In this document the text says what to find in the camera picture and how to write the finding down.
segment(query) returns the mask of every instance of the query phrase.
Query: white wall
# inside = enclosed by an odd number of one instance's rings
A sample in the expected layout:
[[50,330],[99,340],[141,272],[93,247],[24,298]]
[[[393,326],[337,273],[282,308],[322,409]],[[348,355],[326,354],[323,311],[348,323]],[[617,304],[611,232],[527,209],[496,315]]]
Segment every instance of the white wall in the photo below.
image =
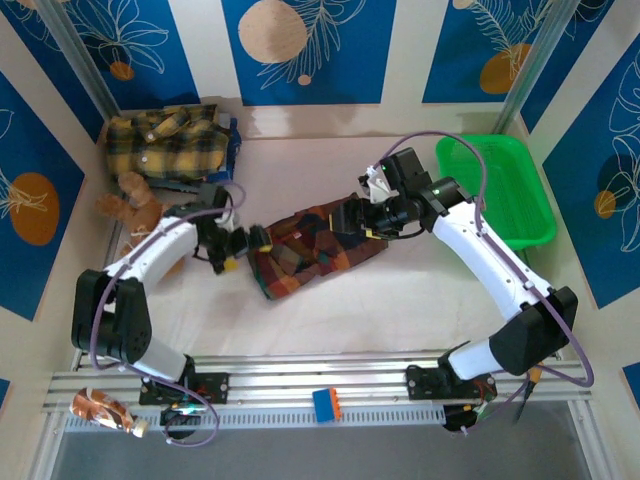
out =
[[0,308],[0,377],[11,381],[0,418],[0,477],[18,479],[40,438],[38,413],[51,373],[67,370],[73,355],[75,281],[84,269],[102,267],[110,229],[93,211],[107,189],[100,149],[2,15],[0,32],[0,70],[85,173],[36,318],[29,322]]
[[502,104],[423,105],[450,0],[397,0],[380,105],[243,107],[221,0],[169,0],[198,93],[238,116],[247,138],[490,131]]
[[[614,2],[532,132],[529,148],[539,166],[640,34],[638,7],[637,0]],[[575,159],[575,163],[579,168],[580,159]],[[528,253],[540,274],[552,279],[556,286],[569,285],[580,299],[574,331],[594,366],[594,397],[620,465],[629,479],[640,478],[640,412],[621,371],[622,367],[640,361],[640,290],[602,310],[596,308],[548,183],[546,188],[558,220],[558,235],[552,244]]]

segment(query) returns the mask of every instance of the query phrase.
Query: metal pole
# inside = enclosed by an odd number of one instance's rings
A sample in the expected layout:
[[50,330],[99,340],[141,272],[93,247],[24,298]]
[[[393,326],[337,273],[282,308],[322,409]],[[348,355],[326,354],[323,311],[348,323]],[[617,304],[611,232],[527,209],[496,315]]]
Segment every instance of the metal pole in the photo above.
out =
[[547,1],[553,2],[553,5],[504,100],[502,111],[498,115],[492,133],[506,132],[520,112],[581,0]]
[[64,4],[56,0],[34,0],[34,3],[40,18],[102,117],[110,120],[119,115],[118,104],[65,12]]

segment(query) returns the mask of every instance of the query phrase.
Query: brown teddy bear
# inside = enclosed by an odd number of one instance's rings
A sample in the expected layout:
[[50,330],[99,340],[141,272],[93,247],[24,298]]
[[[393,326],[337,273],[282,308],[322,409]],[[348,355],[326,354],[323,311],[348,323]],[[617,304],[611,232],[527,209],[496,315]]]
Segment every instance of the brown teddy bear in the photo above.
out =
[[[160,203],[144,178],[135,172],[123,173],[118,177],[120,189],[135,202],[135,207],[126,200],[106,193],[96,201],[96,210],[107,217],[122,222],[131,235],[131,240],[122,248],[121,256],[127,255],[142,242],[170,207]],[[167,273],[175,273],[184,265],[184,258],[178,261]]]

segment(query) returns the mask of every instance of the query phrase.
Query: colorful patchwork fabric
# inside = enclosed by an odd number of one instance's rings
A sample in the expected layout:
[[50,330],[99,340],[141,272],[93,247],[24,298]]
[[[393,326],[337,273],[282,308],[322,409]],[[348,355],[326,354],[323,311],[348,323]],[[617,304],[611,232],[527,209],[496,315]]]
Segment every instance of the colorful patchwork fabric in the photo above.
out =
[[385,240],[329,230],[329,214],[349,198],[357,198],[357,194],[303,210],[267,228],[273,249],[248,255],[267,298],[284,297],[315,276],[346,270],[387,248]]
[[216,105],[114,117],[107,130],[107,165],[114,176],[133,171],[149,178],[196,180],[218,170],[230,135],[218,125]]

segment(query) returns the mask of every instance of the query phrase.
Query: basket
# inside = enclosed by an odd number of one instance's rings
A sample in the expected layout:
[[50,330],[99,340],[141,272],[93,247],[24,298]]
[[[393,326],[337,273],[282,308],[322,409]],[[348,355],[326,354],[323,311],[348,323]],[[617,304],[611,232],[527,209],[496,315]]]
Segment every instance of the basket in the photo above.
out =
[[[464,135],[487,163],[484,218],[512,250],[553,239],[556,223],[527,147],[506,135]],[[440,140],[436,156],[443,177],[453,177],[470,194],[480,191],[482,171],[476,157],[452,138]]]

